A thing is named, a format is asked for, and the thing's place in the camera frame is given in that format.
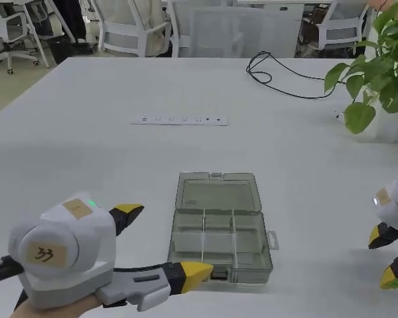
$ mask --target number label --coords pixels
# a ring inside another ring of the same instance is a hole
[[[40,242],[31,242],[27,250],[27,262],[51,268],[63,268],[66,265],[68,251],[65,246]]]
[[[93,211],[80,199],[73,199],[65,202],[63,206],[78,220],[93,213]]]

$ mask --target power strip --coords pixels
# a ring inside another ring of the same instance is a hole
[[[202,125],[227,126],[227,117],[221,116],[138,116],[133,117],[132,125]]]

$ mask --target white cabinet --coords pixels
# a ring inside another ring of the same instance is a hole
[[[266,50],[275,58],[294,58],[304,5],[271,4],[264,5],[264,10],[276,20],[276,29],[268,30],[272,39]]]

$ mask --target hand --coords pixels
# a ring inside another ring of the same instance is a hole
[[[370,7],[378,11],[386,11],[388,10],[397,0],[368,0],[367,3]]]
[[[65,307],[47,310],[35,309],[26,301],[16,309],[11,318],[78,318],[87,311],[99,306],[101,306],[101,302],[94,295]]]

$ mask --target box lid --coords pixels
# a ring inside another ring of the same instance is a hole
[[[178,181],[177,209],[261,211],[253,174],[182,172]]]

